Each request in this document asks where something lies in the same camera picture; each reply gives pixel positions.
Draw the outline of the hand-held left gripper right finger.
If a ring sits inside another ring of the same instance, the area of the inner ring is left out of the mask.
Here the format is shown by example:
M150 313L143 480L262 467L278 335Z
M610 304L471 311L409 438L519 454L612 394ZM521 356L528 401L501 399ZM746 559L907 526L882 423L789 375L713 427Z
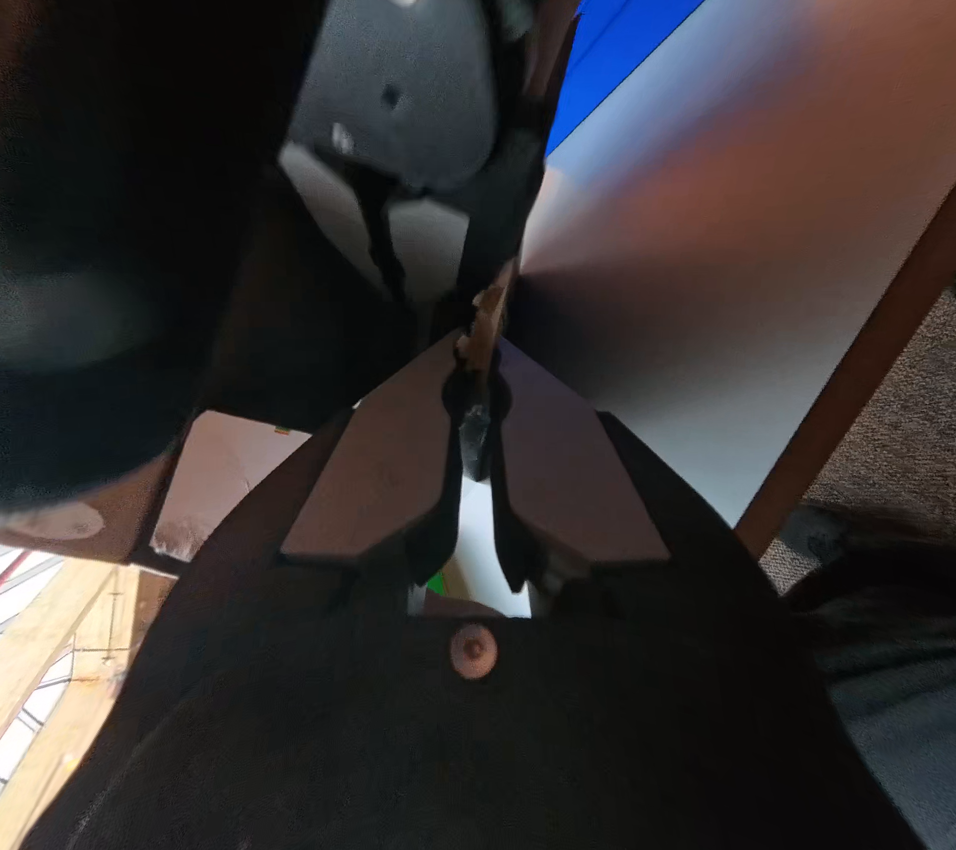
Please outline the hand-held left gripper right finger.
M598 413L506 339L491 380L496 554L512 591L558 591L606 569L667 562Z

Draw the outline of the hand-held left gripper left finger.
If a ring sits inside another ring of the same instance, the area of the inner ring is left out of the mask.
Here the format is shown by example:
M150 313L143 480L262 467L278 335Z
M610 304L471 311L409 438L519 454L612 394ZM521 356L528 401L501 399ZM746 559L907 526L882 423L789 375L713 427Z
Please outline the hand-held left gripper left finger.
M289 560L358 567L401 553L441 567L457 541L465 382L460 329L370 392L281 546Z

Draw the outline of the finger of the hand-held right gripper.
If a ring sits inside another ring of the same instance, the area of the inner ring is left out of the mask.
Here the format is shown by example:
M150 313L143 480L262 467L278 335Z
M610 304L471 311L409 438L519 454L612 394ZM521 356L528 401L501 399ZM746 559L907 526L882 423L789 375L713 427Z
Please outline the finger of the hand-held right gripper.
M365 281L390 300L381 272L370 255L369 234L351 187L333 169L295 143L283 145L278 163L320 232Z
M402 301L435 304L456 286L469 217L433 199L394 199L387 217L403 271Z

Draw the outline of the brown cardboard box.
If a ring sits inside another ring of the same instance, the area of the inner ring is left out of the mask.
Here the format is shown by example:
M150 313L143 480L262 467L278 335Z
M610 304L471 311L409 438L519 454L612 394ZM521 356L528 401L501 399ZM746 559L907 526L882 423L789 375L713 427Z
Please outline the brown cardboard box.
M547 138L581 1L536 9ZM2 0L3 544L188 560L411 357L278 163L328 2Z

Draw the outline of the person's dark trousers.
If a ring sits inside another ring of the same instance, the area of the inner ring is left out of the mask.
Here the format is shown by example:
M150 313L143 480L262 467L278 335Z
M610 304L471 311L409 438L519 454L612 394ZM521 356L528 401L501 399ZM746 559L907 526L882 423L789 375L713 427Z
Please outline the person's dark trousers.
M867 767L926 848L955 847L954 545L814 533L785 602Z

